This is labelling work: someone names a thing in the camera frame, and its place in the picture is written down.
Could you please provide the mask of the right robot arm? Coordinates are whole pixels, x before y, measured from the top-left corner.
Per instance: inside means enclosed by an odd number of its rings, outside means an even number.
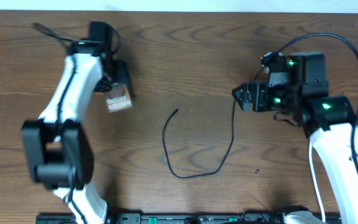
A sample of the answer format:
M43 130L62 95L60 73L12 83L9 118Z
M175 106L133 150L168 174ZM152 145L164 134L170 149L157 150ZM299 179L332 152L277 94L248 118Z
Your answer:
M343 223L358 223L358 127L346 96L330 96L321 52L263 57L267 82L246 82L232 90L242 110L292 116L326 170Z

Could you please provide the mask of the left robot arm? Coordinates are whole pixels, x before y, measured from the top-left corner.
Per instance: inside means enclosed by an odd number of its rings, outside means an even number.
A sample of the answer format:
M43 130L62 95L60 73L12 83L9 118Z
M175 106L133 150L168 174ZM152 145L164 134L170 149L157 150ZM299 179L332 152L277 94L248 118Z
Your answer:
M79 40L59 36L33 23L40 33L59 41L65 49L65 68L47 107L37 119L24 121L22 142L30 178L51 190L71 210L70 214L44 213L36 223L116 223L91 179L94 155L83 128L94 93L108 93L131 83L125 61L116 58L113 41L119 34L107 22L91 21L87 37Z

